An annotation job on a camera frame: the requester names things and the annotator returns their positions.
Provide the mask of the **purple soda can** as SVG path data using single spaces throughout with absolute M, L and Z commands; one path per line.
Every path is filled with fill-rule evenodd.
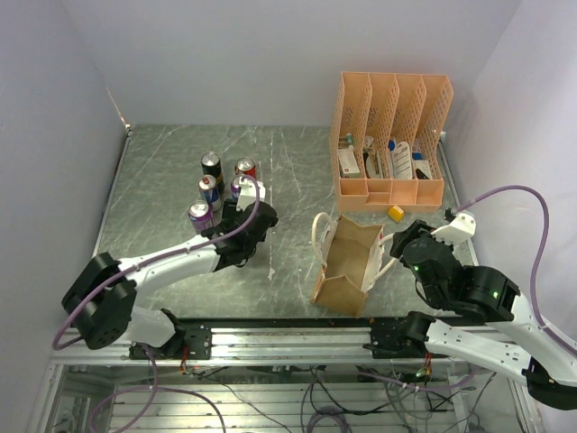
M 244 176 L 242 174 L 236 175 L 230 184 L 231 197 L 233 202 L 237 203 L 241 194 Z
M 204 200 L 197 200 L 188 208 L 188 218 L 197 233 L 215 226 L 212 206 Z

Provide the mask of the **red tab energy can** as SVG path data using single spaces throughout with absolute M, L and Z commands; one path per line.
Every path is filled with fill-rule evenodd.
M 221 209 L 222 199 L 214 176 L 206 174 L 201 177 L 198 182 L 198 189 L 214 212 Z

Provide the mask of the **brown canvas bag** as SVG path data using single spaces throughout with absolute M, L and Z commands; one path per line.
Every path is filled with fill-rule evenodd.
M 369 291 L 397 262 L 383 262 L 392 239 L 383 225 L 362 226 L 346 216 L 317 214 L 311 227 L 311 246 L 320 262 L 311 302 L 349 317 L 359 317 Z

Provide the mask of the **red cola can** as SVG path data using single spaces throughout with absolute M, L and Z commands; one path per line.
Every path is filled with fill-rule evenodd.
M 252 158 L 243 157 L 238 159 L 234 165 L 234 171 L 236 175 L 247 175 L 258 179 L 257 167 Z

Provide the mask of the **black beverage can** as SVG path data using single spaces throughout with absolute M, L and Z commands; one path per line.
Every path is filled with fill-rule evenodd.
M 215 178 L 218 191 L 222 194 L 224 192 L 224 175 L 220 156 L 215 152 L 207 152 L 201 157 L 200 163 L 203 173 Z

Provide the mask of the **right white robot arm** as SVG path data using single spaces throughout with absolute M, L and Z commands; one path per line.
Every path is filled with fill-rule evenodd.
M 574 355 L 546 334 L 527 297 L 504 273 L 463 265 L 455 258 L 454 247 L 472 238 L 475 229 L 476 221 L 468 213 L 438 228 L 418 219 L 391 235 L 389 254 L 413 273 L 430 308 L 498 330 L 507 342 L 460 331 L 440 318 L 411 311 L 398 333 L 398 349 L 410 357 L 431 353 L 461 358 L 524 384 L 533 399 L 548 407 L 575 410 Z

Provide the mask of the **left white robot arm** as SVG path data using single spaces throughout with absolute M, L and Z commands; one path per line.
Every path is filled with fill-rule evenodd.
M 276 210 L 259 201 L 157 253 L 120 260 L 98 254 L 62 299 L 69 315 L 66 324 L 78 331 L 79 340 L 90 350 L 125 338 L 164 359 L 182 356 L 198 343 L 198 333 L 187 330 L 168 309 L 136 307 L 137 296 L 192 276 L 244 266 L 278 221 Z

